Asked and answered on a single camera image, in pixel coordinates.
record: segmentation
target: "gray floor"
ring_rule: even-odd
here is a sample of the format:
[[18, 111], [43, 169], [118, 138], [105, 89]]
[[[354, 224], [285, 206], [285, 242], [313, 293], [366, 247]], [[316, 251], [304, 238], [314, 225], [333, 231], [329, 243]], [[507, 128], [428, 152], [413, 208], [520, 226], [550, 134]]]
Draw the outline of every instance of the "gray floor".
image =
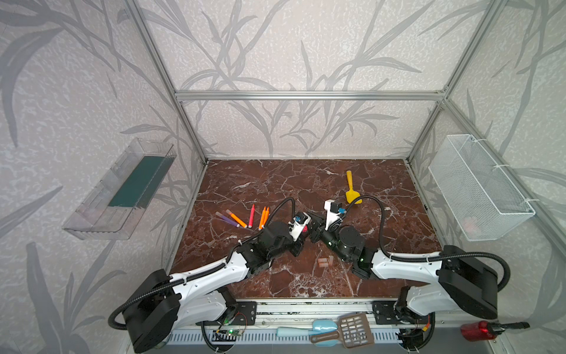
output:
[[[439, 353], [458, 354], [491, 354], [487, 342], [468, 342], [460, 334], [460, 329], [436, 329], [428, 345], [420, 350], [421, 354]], [[210, 353], [213, 351], [205, 345], [202, 346], [164, 346], [161, 349], [152, 349], [147, 354], [189, 354]], [[342, 345], [334, 347], [315, 347], [307, 344], [300, 345], [241, 345], [234, 346], [229, 354], [346, 354], [352, 353]], [[375, 346], [355, 349], [354, 354], [403, 354], [407, 353], [397, 344], [377, 344]]]

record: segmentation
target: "blue scoop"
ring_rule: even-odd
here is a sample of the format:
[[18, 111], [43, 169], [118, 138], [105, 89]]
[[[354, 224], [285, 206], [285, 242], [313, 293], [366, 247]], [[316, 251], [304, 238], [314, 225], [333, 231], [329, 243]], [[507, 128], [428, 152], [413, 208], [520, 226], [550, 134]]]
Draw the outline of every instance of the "blue scoop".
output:
[[[312, 330], [303, 328], [292, 328], [292, 327], [279, 327], [277, 328], [278, 337], [297, 337], [304, 335], [315, 335], [322, 333], [334, 332], [338, 329], [338, 326], [331, 319], [317, 319], [312, 323]], [[324, 342], [315, 343], [317, 347], [331, 347], [340, 341], [337, 339], [326, 340]]]

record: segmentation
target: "black and white robotic arm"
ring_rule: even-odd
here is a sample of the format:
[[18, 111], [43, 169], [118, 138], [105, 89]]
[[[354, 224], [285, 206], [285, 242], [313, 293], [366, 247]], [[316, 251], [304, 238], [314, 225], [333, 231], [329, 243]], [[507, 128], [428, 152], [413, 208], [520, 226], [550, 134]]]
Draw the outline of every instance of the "black and white robotic arm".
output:
[[[380, 246], [384, 228], [383, 204]], [[291, 201], [293, 218], [288, 223], [271, 222], [277, 211]], [[268, 268], [286, 251], [299, 256], [307, 238], [324, 242], [343, 262], [351, 262], [352, 272], [362, 279], [407, 279], [427, 283], [403, 287], [395, 312], [400, 318], [419, 319], [442, 310], [462, 309], [474, 316], [497, 317], [497, 292], [509, 279], [504, 260], [489, 253], [466, 253], [455, 246], [442, 252], [427, 254], [388, 253], [383, 247], [365, 247], [365, 238], [351, 226], [341, 226], [348, 209], [332, 200], [325, 202], [323, 219], [313, 213], [295, 214], [292, 198], [277, 206], [257, 235], [232, 248], [228, 256], [190, 271], [167, 275], [155, 271], [108, 319], [112, 328], [128, 330], [134, 351], [142, 353], [159, 344], [171, 330], [201, 321], [226, 322], [237, 313], [238, 303], [225, 285], [239, 282]], [[504, 276], [497, 284], [497, 273], [476, 257], [489, 257], [504, 267]], [[125, 324], [116, 322], [122, 313]]]

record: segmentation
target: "textured wall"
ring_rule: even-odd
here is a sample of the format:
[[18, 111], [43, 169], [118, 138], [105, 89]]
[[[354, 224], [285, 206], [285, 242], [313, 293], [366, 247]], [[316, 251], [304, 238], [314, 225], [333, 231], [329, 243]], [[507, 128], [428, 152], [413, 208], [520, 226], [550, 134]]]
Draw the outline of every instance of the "textured wall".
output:
[[[2, 2], [0, 28], [0, 352], [116, 353], [105, 318], [166, 263], [201, 165], [121, 2]], [[132, 237], [64, 232], [134, 137], [179, 155]]]
[[[566, 1], [509, 1], [452, 95], [467, 118], [565, 224]], [[502, 321], [527, 320], [509, 332], [520, 354], [566, 346], [566, 260], [531, 220], [496, 241], [469, 242], [428, 172], [447, 134], [462, 134], [444, 113], [413, 166], [446, 243], [501, 255], [511, 282], [499, 296]]]
[[[177, 90], [432, 91], [446, 84], [488, 1], [140, 4]], [[376, 102], [375, 109], [361, 112], [374, 104], [275, 102], [265, 109], [262, 102], [185, 104], [213, 157], [406, 156], [399, 152], [415, 141], [431, 106]], [[346, 120], [372, 116], [364, 116], [368, 123], [349, 125], [342, 119], [348, 113]], [[376, 114], [398, 119], [377, 121]], [[297, 127], [303, 132], [293, 133]]]

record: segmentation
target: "yellow shovel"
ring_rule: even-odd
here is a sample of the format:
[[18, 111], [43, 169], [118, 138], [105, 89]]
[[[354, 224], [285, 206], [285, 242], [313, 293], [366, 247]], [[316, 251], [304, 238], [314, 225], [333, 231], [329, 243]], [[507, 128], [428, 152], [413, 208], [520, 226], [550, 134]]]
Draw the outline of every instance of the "yellow shovel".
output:
[[348, 204], [351, 203], [355, 198], [359, 197], [359, 193], [354, 190], [352, 186], [352, 171], [346, 171], [346, 176], [348, 177], [348, 185], [350, 186], [350, 190], [346, 192], [346, 199], [348, 200]]

